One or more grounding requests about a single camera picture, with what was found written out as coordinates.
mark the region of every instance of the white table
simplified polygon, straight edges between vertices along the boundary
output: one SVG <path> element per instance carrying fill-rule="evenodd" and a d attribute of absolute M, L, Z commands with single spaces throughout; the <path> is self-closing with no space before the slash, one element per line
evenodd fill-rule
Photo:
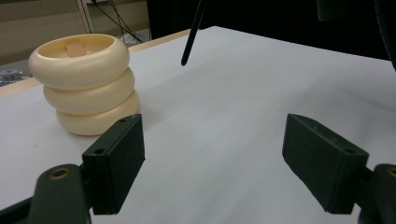
<path fill-rule="evenodd" d="M 146 161 L 119 214 L 94 224 L 357 223 L 323 211 L 282 157 L 288 113 L 316 119 L 396 162 L 396 73 L 388 61 L 220 27 L 134 53 Z M 57 122 L 42 86 L 0 98 L 0 209 L 52 166 L 81 164 L 96 137 Z"/>

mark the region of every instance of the cream-colored rubber ring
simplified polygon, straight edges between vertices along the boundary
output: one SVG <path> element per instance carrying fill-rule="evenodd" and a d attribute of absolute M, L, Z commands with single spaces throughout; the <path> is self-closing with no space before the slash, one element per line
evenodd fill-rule
<path fill-rule="evenodd" d="M 116 37 L 87 34 L 71 35 L 38 47 L 30 55 L 28 65 L 33 77 L 45 86 L 80 91 L 116 79 L 129 60 L 129 50 Z"/>
<path fill-rule="evenodd" d="M 59 91 L 44 86 L 47 102 L 58 111 L 89 115 L 107 111 L 121 104 L 134 89 L 134 73 L 127 67 L 116 80 L 86 91 Z"/>
<path fill-rule="evenodd" d="M 136 114 L 139 109 L 139 96 L 132 91 L 121 105 L 103 113 L 93 115 L 70 115 L 56 111 L 59 123 L 70 133 L 98 135 L 110 128 L 117 120 Z"/>

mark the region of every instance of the black rod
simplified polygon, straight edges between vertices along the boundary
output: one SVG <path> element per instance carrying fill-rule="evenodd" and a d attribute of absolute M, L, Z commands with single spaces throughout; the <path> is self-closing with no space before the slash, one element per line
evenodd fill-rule
<path fill-rule="evenodd" d="M 195 13 L 195 18 L 192 23 L 192 28 L 189 34 L 189 39 L 187 40 L 186 48 L 184 48 L 183 57 L 181 58 L 181 65 L 186 65 L 189 60 L 190 52 L 192 49 L 192 44 L 194 43 L 195 36 L 198 32 L 199 24 L 204 15 L 207 0 L 200 0 L 197 11 Z"/>

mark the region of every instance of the wooden table edge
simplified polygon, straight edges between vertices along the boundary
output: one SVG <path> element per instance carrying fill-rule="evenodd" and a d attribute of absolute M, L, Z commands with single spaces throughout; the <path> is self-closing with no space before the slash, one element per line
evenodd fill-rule
<path fill-rule="evenodd" d="M 171 35 L 166 35 L 164 37 L 160 37 L 157 39 L 153 39 L 148 42 L 130 47 L 129 52 L 136 53 L 143 49 L 149 49 L 149 48 L 155 47 L 157 45 L 166 43 L 168 41 L 180 38 L 184 35 L 188 35 L 189 33 L 190 33 L 190 29 L 181 31 L 181 32 L 177 32 L 177 33 L 174 33 Z M 34 77 L 28 78 L 23 81 L 18 81 L 16 83 L 9 84 L 4 87 L 0 87 L 0 97 L 8 96 L 8 95 L 14 94 L 19 91 L 24 91 L 24 90 L 27 90 L 34 86 L 37 86 L 39 84 L 40 84 L 40 82 L 38 82 Z"/>

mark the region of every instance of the rubber ring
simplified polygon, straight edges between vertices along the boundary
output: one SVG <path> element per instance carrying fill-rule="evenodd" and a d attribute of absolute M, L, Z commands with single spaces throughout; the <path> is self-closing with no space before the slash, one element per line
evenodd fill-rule
<path fill-rule="evenodd" d="M 85 91 L 59 91 L 44 86 L 47 102 L 58 111 L 73 115 L 89 115 L 107 111 L 126 100 L 134 89 L 134 73 L 130 67 L 116 80 Z"/>
<path fill-rule="evenodd" d="M 117 120 L 136 114 L 139 109 L 139 96 L 133 90 L 121 105 L 93 115 L 70 115 L 56 111 L 59 123 L 70 133 L 99 135 L 107 131 Z"/>
<path fill-rule="evenodd" d="M 67 55 L 70 42 L 82 43 L 86 54 Z M 50 41 L 29 57 L 29 70 L 39 82 L 53 89 L 80 91 L 116 79 L 129 64 L 129 50 L 111 35 L 71 35 Z"/>

